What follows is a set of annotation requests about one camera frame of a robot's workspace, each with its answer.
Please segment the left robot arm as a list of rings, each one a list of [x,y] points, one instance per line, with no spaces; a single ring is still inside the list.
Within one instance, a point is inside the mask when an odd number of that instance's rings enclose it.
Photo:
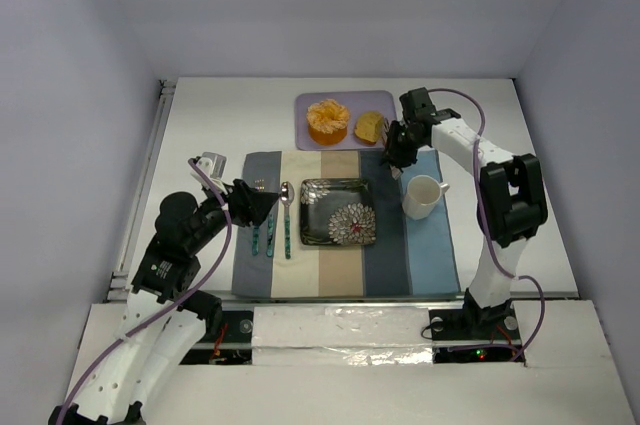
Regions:
[[[206,182],[204,189],[203,202],[188,192],[161,202],[114,344],[54,408],[50,423],[143,423],[189,350],[207,335],[223,334],[221,299],[192,288],[201,269],[197,255],[220,232],[262,224],[278,196],[239,179],[221,188]]]

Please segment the slice of bread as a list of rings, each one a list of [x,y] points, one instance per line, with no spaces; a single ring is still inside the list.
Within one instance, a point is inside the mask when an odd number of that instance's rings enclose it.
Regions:
[[[375,145],[381,138],[385,117],[378,111],[366,111],[362,113],[354,128],[355,136],[368,145]]]

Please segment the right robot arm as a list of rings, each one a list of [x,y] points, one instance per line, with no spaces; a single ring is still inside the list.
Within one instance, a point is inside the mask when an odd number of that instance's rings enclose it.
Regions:
[[[451,108],[438,109],[426,88],[400,97],[402,118],[387,125],[382,160],[394,176],[417,162],[428,146],[454,160],[473,178],[476,215],[483,235],[478,267],[459,309],[431,312],[427,333],[434,342],[484,341],[511,312],[511,286],[520,258],[548,219],[538,158],[493,144]]]

